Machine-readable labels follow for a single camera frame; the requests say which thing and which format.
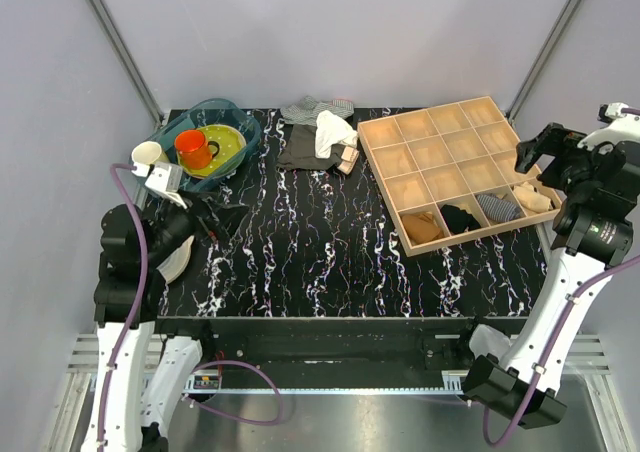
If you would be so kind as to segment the white underwear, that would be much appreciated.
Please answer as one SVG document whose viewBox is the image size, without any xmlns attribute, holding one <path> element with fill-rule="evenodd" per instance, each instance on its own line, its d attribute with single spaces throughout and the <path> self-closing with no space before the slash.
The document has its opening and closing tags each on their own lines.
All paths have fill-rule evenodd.
<svg viewBox="0 0 640 452">
<path fill-rule="evenodd" d="M 334 145 L 356 148 L 357 143 L 357 131 L 343 118 L 328 110 L 319 113 L 315 133 L 316 158 L 328 159 Z"/>
</svg>

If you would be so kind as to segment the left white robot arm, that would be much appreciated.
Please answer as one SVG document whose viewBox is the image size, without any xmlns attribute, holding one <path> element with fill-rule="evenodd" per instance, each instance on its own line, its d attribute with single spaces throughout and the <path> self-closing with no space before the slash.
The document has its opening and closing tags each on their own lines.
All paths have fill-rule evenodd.
<svg viewBox="0 0 640 452">
<path fill-rule="evenodd" d="M 84 451 L 165 451 L 169 424 L 194 367 L 208 366 L 216 344 L 206 329 L 168 335 L 148 385 L 146 354 L 161 297 L 186 271 L 199 239 L 229 241 L 248 212 L 190 194 L 184 206 L 164 200 L 152 213 L 121 204 L 101 220 L 99 280 L 94 292 L 98 370 Z"/>
</svg>

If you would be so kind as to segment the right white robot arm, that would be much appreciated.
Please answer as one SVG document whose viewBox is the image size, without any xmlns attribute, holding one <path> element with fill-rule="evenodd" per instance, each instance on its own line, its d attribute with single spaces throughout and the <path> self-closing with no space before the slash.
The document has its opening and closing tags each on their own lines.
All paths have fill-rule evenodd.
<svg viewBox="0 0 640 452">
<path fill-rule="evenodd" d="M 516 340 L 482 323 L 454 343 L 470 368 L 464 395 L 509 419 L 499 446 L 516 427 L 558 423 L 566 407 L 556 394 L 565 359 L 590 306 L 611 276 L 636 264 L 628 259 L 639 196 L 639 122 L 612 121 L 589 135 L 551 123 L 516 147 L 515 170 L 527 173 L 543 155 L 552 162 L 538 181 L 565 193 L 553 221 L 556 234 L 544 285 Z"/>
</svg>

